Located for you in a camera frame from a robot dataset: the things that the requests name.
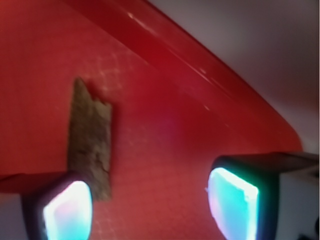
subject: curved red edge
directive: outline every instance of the curved red edge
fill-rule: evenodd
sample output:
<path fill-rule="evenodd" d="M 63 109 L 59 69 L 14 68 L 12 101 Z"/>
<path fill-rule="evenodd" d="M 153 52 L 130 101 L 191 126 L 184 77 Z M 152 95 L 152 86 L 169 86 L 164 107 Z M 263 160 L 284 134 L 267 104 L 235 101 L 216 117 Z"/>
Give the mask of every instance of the curved red edge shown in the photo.
<path fill-rule="evenodd" d="M 173 81 L 218 113 L 255 145 L 270 151 L 302 150 L 294 129 L 259 94 L 147 1 L 64 2 L 158 69 L 164 81 Z"/>

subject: red surface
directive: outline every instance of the red surface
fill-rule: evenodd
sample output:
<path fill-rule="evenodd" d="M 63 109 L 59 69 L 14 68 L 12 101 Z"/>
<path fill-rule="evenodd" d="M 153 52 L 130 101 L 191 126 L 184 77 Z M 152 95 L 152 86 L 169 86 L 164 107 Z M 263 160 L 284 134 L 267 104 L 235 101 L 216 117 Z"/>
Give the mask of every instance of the red surface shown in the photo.
<path fill-rule="evenodd" d="M 221 154 L 298 151 L 227 66 L 140 0 L 0 1 L 0 174 L 66 169 L 72 83 L 113 103 L 113 199 L 92 239 L 221 239 L 205 187 Z"/>

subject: glossy red plastic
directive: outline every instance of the glossy red plastic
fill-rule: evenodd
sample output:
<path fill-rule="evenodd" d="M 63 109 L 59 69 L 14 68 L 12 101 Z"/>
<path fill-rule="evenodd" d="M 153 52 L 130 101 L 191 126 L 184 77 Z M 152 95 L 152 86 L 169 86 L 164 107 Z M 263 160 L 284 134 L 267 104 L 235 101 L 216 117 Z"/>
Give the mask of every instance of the glossy red plastic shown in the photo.
<path fill-rule="evenodd" d="M 0 174 L 66 169 L 72 83 L 113 104 L 112 200 L 91 239 L 221 239 L 219 155 L 299 151 L 237 74 L 143 0 L 0 2 Z"/>

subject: white background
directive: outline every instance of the white background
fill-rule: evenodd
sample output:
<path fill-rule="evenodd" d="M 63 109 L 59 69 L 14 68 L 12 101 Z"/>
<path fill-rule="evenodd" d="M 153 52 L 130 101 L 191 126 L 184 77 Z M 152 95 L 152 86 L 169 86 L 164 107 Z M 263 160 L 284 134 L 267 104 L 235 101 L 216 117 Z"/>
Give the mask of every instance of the white background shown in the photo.
<path fill-rule="evenodd" d="M 249 83 L 319 153 L 318 0 L 149 0 Z"/>

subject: led light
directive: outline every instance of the led light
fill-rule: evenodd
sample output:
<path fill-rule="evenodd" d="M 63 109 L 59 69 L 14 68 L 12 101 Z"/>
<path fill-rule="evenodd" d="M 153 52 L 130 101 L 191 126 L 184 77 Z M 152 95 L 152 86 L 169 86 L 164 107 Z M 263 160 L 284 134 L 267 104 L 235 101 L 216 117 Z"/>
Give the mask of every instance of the led light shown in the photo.
<path fill-rule="evenodd" d="M 92 222 L 89 186 L 74 181 L 43 209 L 48 240 L 86 240 Z"/>
<path fill-rule="evenodd" d="M 230 171 L 218 167 L 208 180 L 208 200 L 213 218 L 228 240 L 257 237 L 259 190 Z"/>

